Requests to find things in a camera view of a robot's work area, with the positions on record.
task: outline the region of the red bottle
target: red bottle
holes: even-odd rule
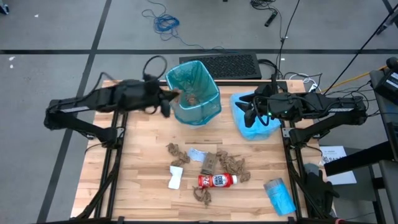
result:
[[[229,187],[236,183],[238,183],[236,175],[229,173],[212,176],[199,175],[198,177],[198,185],[202,189],[205,187]]]

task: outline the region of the blue plastic bag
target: blue plastic bag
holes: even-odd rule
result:
[[[243,102],[239,100],[239,97],[251,94],[253,92],[247,93],[235,93],[231,96],[231,109],[232,116],[234,118],[235,124],[241,132],[242,136],[247,140],[258,141],[267,139],[274,131],[279,129],[280,121],[278,119],[270,119],[268,126],[261,124],[259,118],[256,118],[253,126],[247,128],[244,125],[244,112],[236,106],[235,102]]]
[[[200,61],[183,63],[166,74],[171,90],[181,90],[178,103],[171,101],[175,118],[192,126],[207,124],[221,112],[218,86]]]

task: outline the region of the gray floor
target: gray floor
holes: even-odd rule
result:
[[[5,0],[11,8],[0,15],[0,50],[91,49],[105,0]],[[221,45],[230,49],[278,49],[279,18],[270,27],[264,23],[269,12],[256,11],[249,1],[158,0],[168,13],[179,18],[180,35],[188,43],[206,48]],[[392,6],[397,0],[390,0]],[[295,2],[276,0],[285,30]],[[146,1],[113,0],[99,49],[192,49],[179,40],[163,42],[152,30],[152,21],[141,11],[161,8]],[[285,49],[358,49],[387,15],[381,0],[302,0],[293,19]],[[398,49],[398,29],[390,27],[366,47]],[[144,62],[151,55],[97,55],[86,92],[100,72],[117,79],[140,78]],[[186,55],[166,55],[169,68]],[[351,54],[283,54],[281,71],[315,74],[322,72],[321,88],[328,87],[344,69]],[[341,80],[377,69],[392,55],[360,55]],[[275,60],[276,55],[257,55]],[[51,99],[76,95],[88,55],[6,55],[0,54],[0,223],[35,223],[39,214],[64,131],[43,126],[44,110]],[[271,70],[261,67],[263,78]],[[368,77],[340,89],[360,86]],[[367,92],[369,99],[374,98]],[[377,104],[370,103],[369,111]],[[80,114],[93,120],[93,113]],[[321,140],[321,144],[366,148],[386,140],[380,117],[369,118],[362,126],[342,126]],[[73,134],[52,202],[48,221],[69,218],[83,162],[86,139]],[[386,217],[392,223],[385,192],[381,192]],[[372,212],[371,203],[336,200],[337,214],[353,218]],[[357,221],[375,222],[374,215]]]

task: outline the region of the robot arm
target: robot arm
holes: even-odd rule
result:
[[[156,111],[160,107],[163,116],[168,118],[169,103],[178,93],[162,90],[157,77],[145,73],[143,76],[144,81],[124,80],[111,87],[93,90],[81,98],[52,100],[45,112],[44,126],[50,130],[72,129],[89,139],[98,138],[104,147],[115,147],[118,138],[117,128],[97,127],[76,118],[74,113],[89,110],[125,113],[134,110],[146,111],[148,107],[154,107]]]
[[[286,135],[290,136],[293,146],[303,146],[311,137],[319,135],[322,138],[330,129],[342,124],[360,125],[366,121],[366,107],[361,96],[352,98],[328,98],[320,93],[276,93],[272,94],[271,87],[259,86],[250,95],[240,97],[245,103],[236,103],[244,111],[246,127],[250,128],[256,118],[267,126],[269,119],[298,122],[302,119],[324,118],[335,113],[323,121],[304,129],[290,129]]]

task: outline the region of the wooden table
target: wooden table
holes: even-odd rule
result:
[[[302,81],[288,80],[287,85],[291,93],[305,91]],[[253,91],[255,88],[220,86],[222,112],[199,129],[190,129],[180,124],[173,115],[165,119],[159,113],[146,115],[131,112],[127,122],[113,219],[124,216],[126,220],[284,221],[288,216],[294,217],[294,213],[279,217],[263,188],[263,184],[281,177],[290,191],[280,130],[267,140],[247,141],[233,121],[229,105],[231,94]],[[112,113],[96,113],[94,124],[103,128],[110,127],[112,116]],[[297,127],[304,128],[311,124],[312,120],[303,120],[297,123]],[[175,159],[166,148],[170,142],[178,144],[184,151],[194,147],[206,152],[225,150],[230,155],[240,155],[237,159],[245,158],[251,179],[228,189],[210,189],[212,202],[205,208],[203,203],[195,200],[192,190],[193,186],[197,186],[200,162],[191,161],[183,165],[179,190],[167,188],[170,180],[169,166]],[[94,144],[98,144],[98,140],[90,141],[88,146]],[[309,145],[319,147],[316,141],[311,141]],[[72,217],[82,212],[98,190],[104,155],[105,149],[100,146],[86,153]],[[304,163],[318,164],[321,159],[320,153],[310,148],[302,149],[302,157]],[[216,173],[223,172],[219,164],[216,169]],[[303,215],[306,216],[301,190],[299,198]]]

